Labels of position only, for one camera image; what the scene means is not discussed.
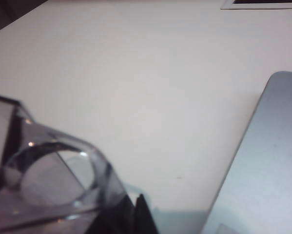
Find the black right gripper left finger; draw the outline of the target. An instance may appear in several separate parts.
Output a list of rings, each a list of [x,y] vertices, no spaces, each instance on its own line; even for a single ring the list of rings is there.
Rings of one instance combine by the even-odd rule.
[[[87,229],[88,234],[132,234],[135,207],[128,195],[113,207],[103,209]]]

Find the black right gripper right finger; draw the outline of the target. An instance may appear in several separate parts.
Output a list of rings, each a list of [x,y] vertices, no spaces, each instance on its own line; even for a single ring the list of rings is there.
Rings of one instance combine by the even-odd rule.
[[[156,224],[143,194],[136,199],[135,206],[135,233],[158,234]]]

